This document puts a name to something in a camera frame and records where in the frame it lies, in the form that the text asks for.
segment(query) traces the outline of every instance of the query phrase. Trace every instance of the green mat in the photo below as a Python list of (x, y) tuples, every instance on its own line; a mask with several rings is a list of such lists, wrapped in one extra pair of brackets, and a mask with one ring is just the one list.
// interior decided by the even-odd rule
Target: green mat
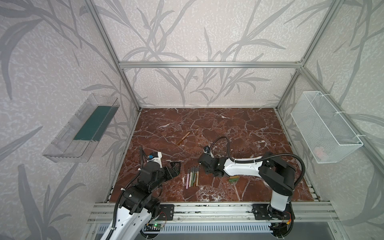
[(117, 110), (117, 107), (97, 106), (73, 140), (100, 141)]

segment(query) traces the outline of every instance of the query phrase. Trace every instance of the wall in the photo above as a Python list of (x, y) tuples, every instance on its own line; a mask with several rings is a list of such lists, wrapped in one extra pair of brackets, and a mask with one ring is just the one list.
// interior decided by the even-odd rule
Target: wall
[[(299, 61), (331, 0), (94, 2), (120, 61)], [(290, 73), (126, 69), (149, 107), (275, 106)]]
[[(137, 116), (82, 1), (0, 2), (0, 239), (78, 239)], [(42, 156), (89, 94), (121, 104), (87, 163)]]
[[(306, 67), (383, 153), (384, 1), (345, 1)], [(384, 235), (384, 178), (361, 150), (333, 164), (317, 164), (290, 113), (303, 91), (299, 77), (279, 110), (305, 158), (322, 200), (330, 200), (352, 240)]]

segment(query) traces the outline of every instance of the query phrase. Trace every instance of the white wire mesh basket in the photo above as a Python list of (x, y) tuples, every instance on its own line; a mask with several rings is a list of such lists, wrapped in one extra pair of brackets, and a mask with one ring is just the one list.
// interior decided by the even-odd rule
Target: white wire mesh basket
[(291, 115), (318, 163), (338, 162), (363, 145), (319, 91), (303, 92)]

